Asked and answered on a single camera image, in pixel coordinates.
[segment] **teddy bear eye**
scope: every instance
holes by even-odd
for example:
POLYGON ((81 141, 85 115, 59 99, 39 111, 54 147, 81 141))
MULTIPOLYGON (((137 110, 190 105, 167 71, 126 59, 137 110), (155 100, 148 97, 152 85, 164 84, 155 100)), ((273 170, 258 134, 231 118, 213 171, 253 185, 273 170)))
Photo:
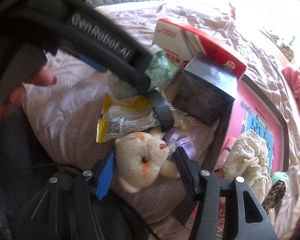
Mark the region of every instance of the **teddy bear eye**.
POLYGON ((141 159, 141 161, 142 161, 143 163, 147 163, 147 162, 148 162, 148 158, 147 158, 147 157, 143 157, 143 158, 141 159))

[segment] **fingernail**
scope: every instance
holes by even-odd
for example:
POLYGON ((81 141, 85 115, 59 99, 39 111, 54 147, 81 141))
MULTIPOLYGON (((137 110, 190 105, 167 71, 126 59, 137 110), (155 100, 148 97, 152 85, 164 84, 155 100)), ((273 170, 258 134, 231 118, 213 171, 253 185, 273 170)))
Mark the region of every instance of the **fingernail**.
POLYGON ((53 81, 52 81, 52 84, 55 85, 58 81, 58 78, 56 76, 53 76, 53 81))
POLYGON ((18 96, 18 105, 22 105, 23 104, 23 94, 20 94, 18 96))

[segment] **red and white box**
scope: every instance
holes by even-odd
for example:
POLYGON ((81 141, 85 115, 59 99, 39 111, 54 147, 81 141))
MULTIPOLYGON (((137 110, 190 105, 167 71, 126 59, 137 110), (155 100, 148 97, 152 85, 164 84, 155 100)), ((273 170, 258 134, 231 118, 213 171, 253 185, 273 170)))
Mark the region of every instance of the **red and white box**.
POLYGON ((240 80, 247 69, 244 57, 232 47, 211 35, 178 19, 159 19, 154 31, 152 45, 164 49, 167 57, 180 66, 186 65, 203 53, 223 64, 240 80))

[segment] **bed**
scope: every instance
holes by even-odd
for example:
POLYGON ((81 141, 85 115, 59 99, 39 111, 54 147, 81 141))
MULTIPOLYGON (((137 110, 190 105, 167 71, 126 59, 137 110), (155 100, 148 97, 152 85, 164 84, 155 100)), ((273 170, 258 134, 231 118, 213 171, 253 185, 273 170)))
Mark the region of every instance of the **bed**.
MULTIPOLYGON (((281 74, 279 61, 245 40, 229 13, 211 4, 191 0, 145 1, 106 5, 97 10, 145 47, 151 45, 157 20, 172 17, 223 40, 246 58, 246 74, 272 100, 288 124, 289 173, 295 194, 284 198, 277 217, 271 220, 278 238, 289 239, 300 216, 300 114, 292 91, 281 74)), ((62 51, 56 57, 47 57, 47 67, 58 77, 58 83, 47 88, 26 84, 28 97, 24 110, 34 133, 56 163, 88 169, 113 145, 112 141, 95 142, 103 95, 105 92, 111 94, 107 84, 110 73, 99 73, 62 51)), ((167 89, 168 100, 173 98, 177 86, 178 80, 167 89)), ((194 125, 187 119, 185 123, 193 133, 200 135, 194 144, 201 153, 197 161, 202 163, 218 122, 212 127, 194 125)), ((160 239, 188 239, 190 230, 171 214, 185 196, 180 180, 159 177, 153 185, 131 195, 121 190, 115 176, 111 187, 145 218, 160 239)))

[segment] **blue gripper pad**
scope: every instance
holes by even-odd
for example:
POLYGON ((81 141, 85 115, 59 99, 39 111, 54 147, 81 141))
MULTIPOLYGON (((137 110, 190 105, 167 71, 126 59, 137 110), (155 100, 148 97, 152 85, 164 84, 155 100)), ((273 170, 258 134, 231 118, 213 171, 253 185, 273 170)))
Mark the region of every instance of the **blue gripper pad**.
POLYGON ((92 61, 91 59, 85 57, 85 56, 82 56, 82 55, 79 55, 79 59, 85 63, 87 63, 88 65, 90 65, 91 67, 95 68, 96 70, 98 70, 99 72, 101 73, 104 73, 107 71, 106 68, 104 67, 101 67, 98 63, 92 61))
POLYGON ((108 159, 106 160, 106 163, 98 179, 98 187, 96 189, 96 196, 98 200, 102 200, 103 196, 105 196, 108 193, 108 189, 110 187, 111 180, 114 174, 114 168, 115 168, 114 149, 111 149, 111 151, 108 152, 108 154, 106 155, 108 156, 108 159))

